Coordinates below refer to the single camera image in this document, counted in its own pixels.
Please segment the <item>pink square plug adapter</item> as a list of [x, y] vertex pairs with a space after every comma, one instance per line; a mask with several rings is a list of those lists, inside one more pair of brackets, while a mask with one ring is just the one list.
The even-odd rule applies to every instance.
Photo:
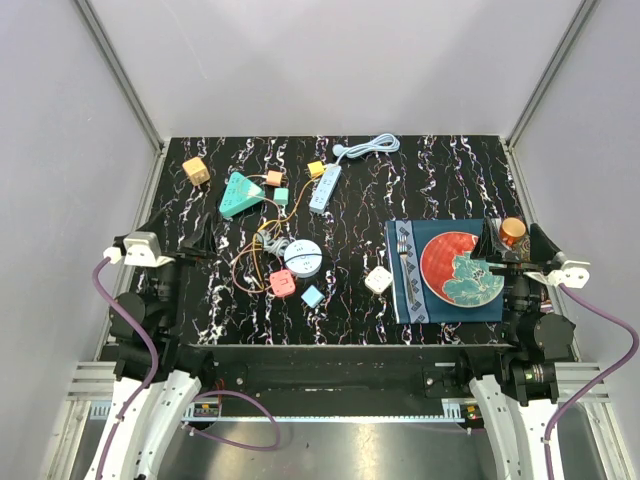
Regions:
[[288, 269], [271, 273], [269, 282], [273, 295], [278, 298], [286, 298], [295, 293], [295, 280]]

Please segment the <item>round light blue power socket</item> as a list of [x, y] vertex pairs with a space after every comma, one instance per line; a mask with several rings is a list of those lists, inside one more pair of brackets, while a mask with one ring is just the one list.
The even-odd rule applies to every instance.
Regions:
[[320, 271], [322, 258], [323, 253], [318, 244], [311, 240], [300, 239], [286, 247], [283, 261], [294, 277], [306, 279]]

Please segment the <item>white square plug adapter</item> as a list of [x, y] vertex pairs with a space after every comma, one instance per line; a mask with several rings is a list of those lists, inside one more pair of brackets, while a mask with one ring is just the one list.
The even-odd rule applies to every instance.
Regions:
[[365, 286], [376, 295], [383, 294], [393, 283], [393, 274], [383, 266], [376, 266], [366, 276]]

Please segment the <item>light blue charger plug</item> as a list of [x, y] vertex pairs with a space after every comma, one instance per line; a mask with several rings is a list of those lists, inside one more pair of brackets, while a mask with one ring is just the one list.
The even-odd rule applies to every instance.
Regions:
[[315, 286], [309, 286], [302, 294], [301, 300], [310, 308], [316, 308], [324, 299], [322, 292]]

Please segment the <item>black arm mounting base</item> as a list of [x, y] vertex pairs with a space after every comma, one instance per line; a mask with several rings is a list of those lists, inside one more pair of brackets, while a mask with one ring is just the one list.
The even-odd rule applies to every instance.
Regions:
[[493, 345], [215, 346], [216, 384], [248, 394], [280, 418], [346, 421], [435, 418], [455, 384], [456, 362], [492, 367]]

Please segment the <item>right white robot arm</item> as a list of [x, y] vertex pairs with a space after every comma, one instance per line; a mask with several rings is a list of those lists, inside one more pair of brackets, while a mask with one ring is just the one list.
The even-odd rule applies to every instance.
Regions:
[[485, 260], [503, 278], [501, 335], [506, 348], [492, 357], [465, 353], [454, 384], [474, 397], [500, 479], [561, 479], [564, 468], [551, 419], [560, 408], [556, 365], [570, 357], [575, 325], [541, 309], [544, 291], [575, 276], [561, 249], [542, 228], [526, 227], [524, 257], [500, 233], [501, 221], [485, 218], [471, 257]]

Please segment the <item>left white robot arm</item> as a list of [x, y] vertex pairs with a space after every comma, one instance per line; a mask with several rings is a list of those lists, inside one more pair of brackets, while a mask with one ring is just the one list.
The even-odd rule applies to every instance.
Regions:
[[[114, 238], [92, 272], [92, 282], [109, 305], [109, 334], [117, 360], [111, 406], [89, 479], [155, 479], [188, 405], [215, 386], [211, 354], [182, 343], [173, 328], [183, 271], [216, 254], [210, 214], [174, 249], [162, 247], [165, 211], [128, 234]], [[146, 271], [143, 293], [112, 296], [99, 275], [109, 264]]]

